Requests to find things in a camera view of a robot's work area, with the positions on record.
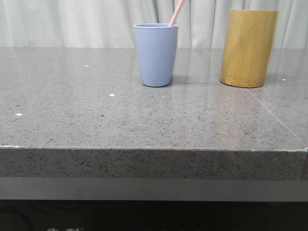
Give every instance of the granite countertop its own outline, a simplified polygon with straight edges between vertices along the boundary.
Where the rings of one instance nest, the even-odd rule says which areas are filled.
[[[0,177],[308,179],[308,50],[255,89],[219,82],[222,52],[150,88],[133,49],[0,48]]]

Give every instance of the curtain fold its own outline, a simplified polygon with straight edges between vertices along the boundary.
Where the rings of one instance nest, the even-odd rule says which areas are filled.
[[[0,0],[0,46],[133,48],[133,25],[169,23],[179,0]],[[308,0],[186,0],[179,48],[223,48],[229,9],[279,10],[274,48],[308,47]]]

